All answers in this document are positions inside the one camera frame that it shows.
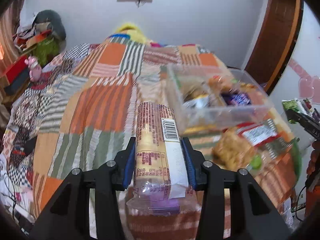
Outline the person right hand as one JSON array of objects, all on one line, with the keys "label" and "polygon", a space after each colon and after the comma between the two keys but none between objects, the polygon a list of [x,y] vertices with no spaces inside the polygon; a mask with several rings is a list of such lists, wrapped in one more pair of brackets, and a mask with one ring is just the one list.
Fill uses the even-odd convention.
[{"label": "person right hand", "polygon": [[308,176],[310,176],[312,172],[315,171],[316,161],[320,153],[320,141],[319,140],[314,141],[312,143],[312,147],[313,147],[313,151],[311,152],[310,161],[308,164],[308,168],[306,170],[306,174]]}]

